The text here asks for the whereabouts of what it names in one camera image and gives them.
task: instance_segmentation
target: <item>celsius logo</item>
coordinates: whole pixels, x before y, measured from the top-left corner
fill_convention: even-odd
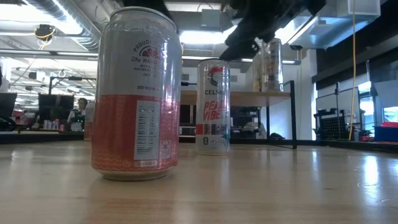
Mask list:
[[[210,84],[212,84],[215,87],[218,87],[219,82],[223,80],[223,68],[222,67],[212,68],[209,71],[207,78],[210,79]]]

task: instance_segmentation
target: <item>wooden table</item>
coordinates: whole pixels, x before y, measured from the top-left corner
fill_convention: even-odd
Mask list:
[[[0,146],[0,223],[396,223],[398,157],[334,148],[233,146],[174,172],[104,180],[83,141]]]

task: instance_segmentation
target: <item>yellow cable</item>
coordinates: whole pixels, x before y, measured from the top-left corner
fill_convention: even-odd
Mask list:
[[[355,78],[356,78],[356,34],[355,34],[355,10],[356,10],[356,0],[354,0],[353,6],[353,61],[354,61],[354,77],[353,77],[353,99],[351,102],[351,121],[349,124],[349,136],[348,139],[351,140],[353,134],[353,121],[354,121],[354,99],[355,99]]]
[[[39,50],[43,50],[44,47],[48,45],[48,44],[47,44],[48,40],[49,40],[49,36],[46,37],[45,43],[39,47]],[[18,82],[19,79],[22,78],[22,77],[25,75],[25,73],[30,69],[30,67],[33,65],[33,63],[34,63],[35,61],[36,61],[36,56],[33,58],[32,62],[29,64],[29,66],[25,69],[24,73],[23,73],[19,78],[17,78],[17,80],[15,80],[11,85],[13,85],[13,84],[15,84],[16,82]]]
[[[37,38],[49,38],[51,35],[53,35],[54,33],[55,33],[55,29],[51,32],[51,34],[47,34],[47,35],[44,35],[44,36],[37,36],[36,35],[36,30],[37,30],[37,28],[35,29],[35,36],[37,37]]]

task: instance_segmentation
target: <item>celsius can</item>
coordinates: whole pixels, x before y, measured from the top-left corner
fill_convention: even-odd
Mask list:
[[[196,149],[203,155],[225,155],[229,150],[229,67],[218,59],[198,66]]]
[[[91,165],[107,179],[149,180],[177,165],[182,50],[158,11],[113,12],[99,48]]]
[[[268,44],[261,45],[264,76],[262,91],[283,91],[282,42],[272,39]]]
[[[93,135],[93,122],[94,122],[94,111],[95,105],[93,102],[89,102],[86,106],[85,115],[85,140],[90,141]]]

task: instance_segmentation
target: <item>blue box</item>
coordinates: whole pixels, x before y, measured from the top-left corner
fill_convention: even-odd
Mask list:
[[[398,128],[374,127],[375,141],[398,142]]]

